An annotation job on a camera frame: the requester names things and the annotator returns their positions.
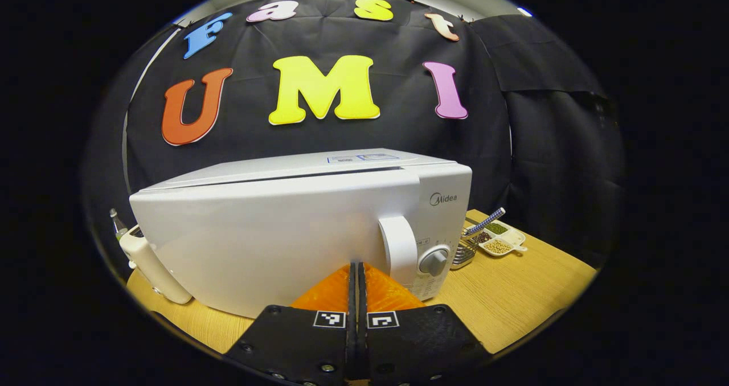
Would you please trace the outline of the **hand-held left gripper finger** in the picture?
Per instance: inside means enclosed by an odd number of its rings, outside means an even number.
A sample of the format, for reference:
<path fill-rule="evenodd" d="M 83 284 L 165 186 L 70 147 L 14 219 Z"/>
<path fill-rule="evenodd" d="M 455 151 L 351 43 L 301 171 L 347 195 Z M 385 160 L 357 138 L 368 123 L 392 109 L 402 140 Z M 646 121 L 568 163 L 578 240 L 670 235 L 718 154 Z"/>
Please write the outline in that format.
<path fill-rule="evenodd" d="M 357 357 L 357 264 L 346 311 L 268 305 L 226 352 L 226 361 L 274 384 L 344 384 Z"/>
<path fill-rule="evenodd" d="M 357 375 L 370 384 L 458 384 L 490 361 L 448 305 L 367 311 L 365 265 L 357 264 Z"/>

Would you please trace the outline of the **white microwave oven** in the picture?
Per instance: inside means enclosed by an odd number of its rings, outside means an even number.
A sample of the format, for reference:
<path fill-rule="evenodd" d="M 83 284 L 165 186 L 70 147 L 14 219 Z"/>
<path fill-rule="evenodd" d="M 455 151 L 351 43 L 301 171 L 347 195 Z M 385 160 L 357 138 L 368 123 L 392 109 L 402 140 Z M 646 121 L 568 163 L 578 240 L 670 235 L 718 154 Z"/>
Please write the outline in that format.
<path fill-rule="evenodd" d="M 203 305 L 255 318 L 351 262 L 421 301 L 461 237 L 472 170 L 377 148 L 221 163 L 130 196 L 151 249 Z"/>

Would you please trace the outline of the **white divided bean dish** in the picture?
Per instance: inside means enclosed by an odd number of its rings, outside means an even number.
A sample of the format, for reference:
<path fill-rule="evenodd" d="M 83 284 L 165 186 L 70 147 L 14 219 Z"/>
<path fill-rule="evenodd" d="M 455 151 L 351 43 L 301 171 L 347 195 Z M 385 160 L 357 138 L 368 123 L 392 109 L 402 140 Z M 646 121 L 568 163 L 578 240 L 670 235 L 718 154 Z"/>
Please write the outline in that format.
<path fill-rule="evenodd" d="M 487 238 L 482 243 L 478 243 L 477 246 L 490 256 L 501 257 L 509 253 L 525 253 L 528 251 L 523 246 L 526 242 L 526 235 L 513 226 L 494 221 L 486 225 L 482 232 L 487 233 Z"/>

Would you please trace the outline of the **green drink bottle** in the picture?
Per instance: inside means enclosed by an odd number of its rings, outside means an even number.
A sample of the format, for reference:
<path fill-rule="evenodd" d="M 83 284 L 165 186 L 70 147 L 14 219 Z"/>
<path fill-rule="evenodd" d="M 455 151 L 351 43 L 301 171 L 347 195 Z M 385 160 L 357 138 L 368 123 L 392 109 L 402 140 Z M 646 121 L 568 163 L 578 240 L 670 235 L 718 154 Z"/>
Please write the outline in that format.
<path fill-rule="evenodd" d="M 117 241 L 120 241 L 120 239 L 129 231 L 129 228 L 122 222 L 115 208 L 111 208 L 109 210 L 109 217 L 113 223 L 115 238 Z"/>

